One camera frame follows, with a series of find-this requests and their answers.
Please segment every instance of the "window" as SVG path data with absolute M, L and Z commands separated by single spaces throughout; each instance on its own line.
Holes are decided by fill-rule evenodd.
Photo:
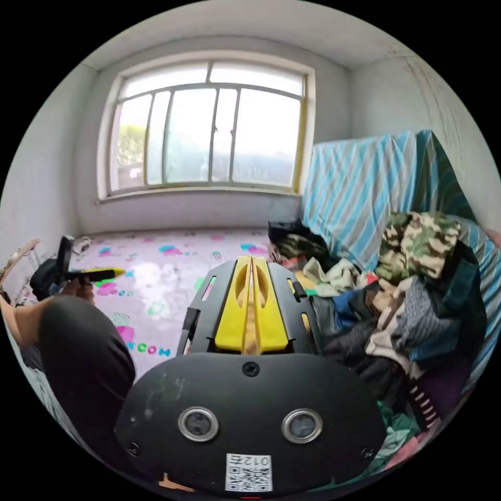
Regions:
M 126 78 L 110 134 L 110 194 L 177 186 L 291 191 L 304 82 L 288 70 L 226 61 Z

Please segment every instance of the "tree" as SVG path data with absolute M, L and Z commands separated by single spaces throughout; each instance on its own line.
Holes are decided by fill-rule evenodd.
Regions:
M 137 125 L 121 125 L 118 138 L 118 168 L 127 168 L 135 163 L 142 163 L 145 151 L 146 130 Z

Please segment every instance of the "window sill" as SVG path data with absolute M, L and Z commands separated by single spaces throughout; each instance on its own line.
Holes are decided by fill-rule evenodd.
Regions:
M 177 188 L 158 188 L 144 189 L 134 192 L 117 193 L 116 195 L 108 195 L 104 198 L 96 200 L 96 205 L 107 204 L 118 200 L 127 200 L 129 198 L 151 197 L 155 195 L 171 195 L 171 194 L 190 194 L 190 193 L 240 193 L 253 194 L 261 196 L 279 196 L 286 198 L 301 198 L 301 194 L 293 191 L 283 191 L 277 188 L 250 188 L 250 187 L 233 187 L 233 186 L 186 186 Z

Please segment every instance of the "qr code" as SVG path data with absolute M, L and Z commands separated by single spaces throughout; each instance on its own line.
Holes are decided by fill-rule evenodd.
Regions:
M 235 492 L 270 492 L 271 456 L 226 454 L 226 487 Z

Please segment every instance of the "yellow component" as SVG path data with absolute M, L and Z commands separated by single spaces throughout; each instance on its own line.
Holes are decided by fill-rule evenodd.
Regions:
M 244 349 L 245 329 L 247 327 L 247 309 L 249 304 L 249 288 L 251 286 L 251 257 L 242 256 L 236 261 L 235 271 L 231 279 L 228 297 L 224 304 L 219 321 L 215 343 L 219 350 L 237 351 Z M 244 291 L 242 306 L 238 297 Z
M 268 263 L 263 257 L 252 259 L 256 337 L 261 353 L 281 351 L 289 343 L 271 282 Z M 263 295 L 261 304 L 259 293 Z
M 125 273 L 123 268 L 87 268 L 85 270 L 78 270 L 78 273 L 93 273 L 95 271 L 114 271 L 115 278 Z

